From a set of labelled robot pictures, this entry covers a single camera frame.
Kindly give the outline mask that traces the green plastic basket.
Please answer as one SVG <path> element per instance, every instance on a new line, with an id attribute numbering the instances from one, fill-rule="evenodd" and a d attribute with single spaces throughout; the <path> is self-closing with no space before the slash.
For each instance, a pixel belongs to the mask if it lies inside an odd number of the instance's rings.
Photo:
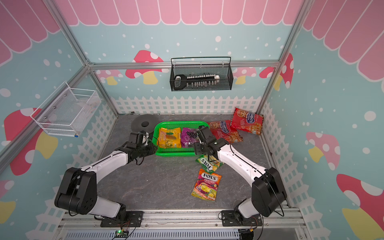
<path id="1" fill-rule="evenodd" d="M 190 128 L 190 129 L 198 129 L 200 126 L 208 127 L 208 123 L 203 121 L 171 121 L 171 122 L 161 122 L 156 125 L 153 141 L 156 144 L 157 139 L 160 135 L 160 129 L 175 129 L 175 128 Z M 192 148 L 170 148 L 164 149 L 159 147 L 156 151 L 156 155 L 160 157 L 193 157 L 195 156 L 194 147 Z"/>

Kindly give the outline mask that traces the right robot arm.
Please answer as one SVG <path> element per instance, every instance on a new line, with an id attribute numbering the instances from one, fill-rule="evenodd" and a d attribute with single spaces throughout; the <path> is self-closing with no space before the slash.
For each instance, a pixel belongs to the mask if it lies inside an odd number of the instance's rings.
<path id="1" fill-rule="evenodd" d="M 235 170 L 252 187 L 249 199 L 242 201 L 236 212 L 244 219 L 260 214 L 269 217 L 287 199 L 287 193 L 278 170 L 266 169 L 242 155 L 228 141 L 216 139 L 209 127 L 199 126 L 200 142 L 195 144 L 195 154 L 213 156 Z"/>

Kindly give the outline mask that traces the purple Lot 100 candy bag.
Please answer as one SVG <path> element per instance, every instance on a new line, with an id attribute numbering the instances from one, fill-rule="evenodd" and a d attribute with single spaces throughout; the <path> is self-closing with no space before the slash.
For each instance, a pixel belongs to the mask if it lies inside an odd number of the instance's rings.
<path id="1" fill-rule="evenodd" d="M 183 148 L 192 148 L 195 143 L 199 143 L 197 129 L 183 128 L 181 133 L 181 144 Z"/>

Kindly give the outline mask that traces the orange Fox's candy bag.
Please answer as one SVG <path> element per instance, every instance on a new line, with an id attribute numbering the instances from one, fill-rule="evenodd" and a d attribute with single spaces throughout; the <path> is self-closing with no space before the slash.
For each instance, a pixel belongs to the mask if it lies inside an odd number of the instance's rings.
<path id="1" fill-rule="evenodd" d="M 198 179 L 194 185 L 192 196 L 214 202 L 217 197 L 217 190 L 222 176 L 216 173 L 207 173 L 200 169 Z"/>

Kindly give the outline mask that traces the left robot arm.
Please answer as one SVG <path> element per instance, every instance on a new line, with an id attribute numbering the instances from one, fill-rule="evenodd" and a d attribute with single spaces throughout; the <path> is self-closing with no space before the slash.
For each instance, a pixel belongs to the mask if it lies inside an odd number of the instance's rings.
<path id="1" fill-rule="evenodd" d="M 154 155 L 159 142 L 153 135 L 141 131 L 130 133 L 129 140 L 111 154 L 90 165 L 66 170 L 54 204 L 70 214 L 94 215 L 123 222 L 126 206 L 98 196 L 98 183 L 120 167 Z"/>

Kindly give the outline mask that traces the green Fox's candy bag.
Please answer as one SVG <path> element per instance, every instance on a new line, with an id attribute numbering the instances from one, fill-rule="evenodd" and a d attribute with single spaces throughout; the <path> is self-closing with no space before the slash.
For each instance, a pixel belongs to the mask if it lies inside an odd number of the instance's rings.
<path id="1" fill-rule="evenodd" d="M 216 159 L 214 156 L 202 155 L 196 159 L 196 162 L 199 163 L 202 169 L 207 173 L 214 173 L 219 169 L 224 163 Z"/>

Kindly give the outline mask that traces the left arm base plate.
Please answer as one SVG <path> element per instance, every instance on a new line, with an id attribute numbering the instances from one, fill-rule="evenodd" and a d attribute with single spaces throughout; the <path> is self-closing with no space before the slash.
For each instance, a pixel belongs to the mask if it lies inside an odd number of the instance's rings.
<path id="1" fill-rule="evenodd" d="M 115 218 L 103 217 L 100 227 L 101 228 L 129 228 L 140 227 L 143 220 L 143 211 L 123 211 L 118 213 Z"/>

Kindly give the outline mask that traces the yellow Lot 100 candy bag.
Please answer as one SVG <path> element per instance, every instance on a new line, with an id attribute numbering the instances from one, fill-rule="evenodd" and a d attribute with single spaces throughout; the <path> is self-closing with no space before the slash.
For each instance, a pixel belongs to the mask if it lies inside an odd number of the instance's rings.
<path id="1" fill-rule="evenodd" d="M 160 128 L 159 131 L 159 147 L 163 149 L 177 149 L 181 148 L 181 128 L 165 129 Z"/>

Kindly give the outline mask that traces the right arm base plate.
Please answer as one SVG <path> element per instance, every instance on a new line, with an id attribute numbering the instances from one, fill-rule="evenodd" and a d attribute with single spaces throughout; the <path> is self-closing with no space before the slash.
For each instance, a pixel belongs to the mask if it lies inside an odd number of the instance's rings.
<path id="1" fill-rule="evenodd" d="M 263 225 L 260 214 L 253 215 L 249 218 L 244 218 L 235 210 L 222 210 L 218 214 L 219 220 L 222 221 L 224 227 L 250 227 L 256 228 Z"/>

